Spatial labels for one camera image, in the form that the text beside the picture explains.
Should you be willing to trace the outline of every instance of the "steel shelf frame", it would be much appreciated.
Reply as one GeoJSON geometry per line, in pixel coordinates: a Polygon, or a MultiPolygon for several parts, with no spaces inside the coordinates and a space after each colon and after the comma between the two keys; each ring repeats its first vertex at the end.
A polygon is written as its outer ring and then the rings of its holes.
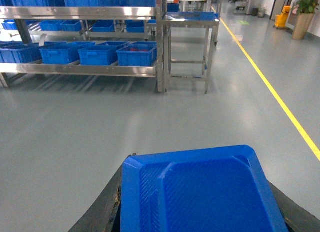
{"type": "MultiPolygon", "coordinates": [[[[166,13],[167,6],[164,0],[156,0],[156,7],[0,7],[0,19],[14,19],[17,24],[18,32],[25,44],[31,42],[32,35],[86,35],[88,24],[82,23],[81,32],[46,32],[33,27],[31,32],[25,20],[150,20],[156,17],[157,24],[157,51],[158,59],[153,66],[135,67],[118,66],[114,63],[111,66],[86,66],[75,62],[68,65],[47,65],[41,61],[14,64],[0,63],[0,85],[8,87],[6,73],[25,73],[25,74],[74,74],[74,75],[96,75],[96,76],[133,76],[133,77],[156,77],[157,89],[164,91],[164,70],[163,70],[163,26],[160,24],[163,15],[166,13]]],[[[90,34],[88,36],[100,36],[100,34],[90,34]]],[[[141,33],[134,33],[131,36],[141,37],[141,33]]]]}
{"type": "Polygon", "coordinates": [[[214,32],[215,27],[217,27],[220,23],[218,19],[214,21],[178,21],[174,18],[165,16],[163,21],[164,25],[164,88],[165,91],[168,90],[169,81],[170,80],[191,80],[191,81],[204,81],[205,87],[204,92],[207,94],[209,89],[209,81],[211,76],[211,70],[213,65],[213,54],[214,54],[214,47],[215,41],[214,38],[216,33],[214,32]],[[205,28],[205,43],[204,43],[204,50],[203,50],[203,60],[196,61],[196,60],[174,60],[172,59],[172,50],[171,50],[171,33],[172,27],[186,27],[186,28],[205,28]],[[212,29],[210,43],[209,43],[209,34],[210,29],[212,29]],[[179,63],[179,64],[201,64],[202,65],[202,75],[201,76],[189,76],[189,75],[174,75],[171,73],[171,64],[172,63],[179,63]]]}
{"type": "MultiPolygon", "coordinates": [[[[207,0],[207,11],[211,11],[212,1],[207,0]]],[[[221,11],[221,1],[218,1],[217,11],[221,11]]],[[[212,67],[213,44],[217,43],[219,20],[214,22],[170,22],[166,18],[168,0],[156,0],[155,7],[0,7],[0,19],[14,19],[25,44],[32,42],[30,31],[26,25],[27,19],[32,20],[151,20],[156,18],[156,24],[145,23],[146,27],[156,31],[157,61],[151,67],[122,67],[116,63],[111,66],[84,66],[79,63],[68,65],[46,65],[41,61],[28,64],[0,63],[0,85],[8,87],[7,72],[31,73],[31,74],[75,74],[75,75],[98,75],[98,76],[140,76],[156,77],[157,90],[165,92],[168,88],[169,76],[172,79],[192,79],[205,81],[205,92],[208,91],[209,78],[212,67]],[[171,59],[171,28],[172,27],[200,27],[206,28],[206,41],[209,40],[210,28],[212,28],[209,55],[208,46],[205,46],[203,61],[175,61],[171,59]],[[171,63],[200,63],[202,75],[206,77],[180,77],[171,75],[171,63]]],[[[86,30],[89,38],[95,36],[108,36],[104,33],[93,34],[89,32],[88,24],[82,27],[86,30]]],[[[116,31],[110,36],[119,36],[116,31]]]]}

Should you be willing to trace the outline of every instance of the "plant pot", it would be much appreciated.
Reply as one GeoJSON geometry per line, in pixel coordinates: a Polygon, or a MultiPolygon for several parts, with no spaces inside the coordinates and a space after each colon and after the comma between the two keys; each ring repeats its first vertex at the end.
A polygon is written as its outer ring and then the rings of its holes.
{"type": "Polygon", "coordinates": [[[292,34],[293,40],[302,40],[304,38],[314,15],[314,13],[300,13],[298,15],[292,34]]]}

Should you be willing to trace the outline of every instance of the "potted plant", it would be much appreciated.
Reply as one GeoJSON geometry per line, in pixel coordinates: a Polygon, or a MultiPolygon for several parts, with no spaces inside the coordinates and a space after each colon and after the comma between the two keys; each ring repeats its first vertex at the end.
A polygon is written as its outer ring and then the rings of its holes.
{"type": "Polygon", "coordinates": [[[298,0],[295,3],[293,10],[297,14],[297,20],[292,39],[302,40],[304,38],[318,6],[319,0],[298,0]]]}

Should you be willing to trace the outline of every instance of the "yellow mop bucket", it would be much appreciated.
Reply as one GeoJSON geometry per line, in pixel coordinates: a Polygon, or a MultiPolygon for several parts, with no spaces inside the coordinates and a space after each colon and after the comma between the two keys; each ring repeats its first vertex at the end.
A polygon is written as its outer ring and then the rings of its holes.
{"type": "Polygon", "coordinates": [[[290,6],[284,6],[282,9],[281,15],[275,16],[275,24],[273,27],[276,28],[285,28],[286,27],[286,21],[289,16],[289,12],[291,10],[290,6]]]}

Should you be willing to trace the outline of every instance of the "green leaves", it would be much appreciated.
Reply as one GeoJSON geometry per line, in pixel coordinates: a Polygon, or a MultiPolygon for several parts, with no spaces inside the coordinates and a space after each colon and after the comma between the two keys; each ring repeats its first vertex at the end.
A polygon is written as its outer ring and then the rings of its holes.
{"type": "Polygon", "coordinates": [[[298,7],[298,13],[315,13],[319,6],[319,0],[298,0],[294,8],[298,7]]]}

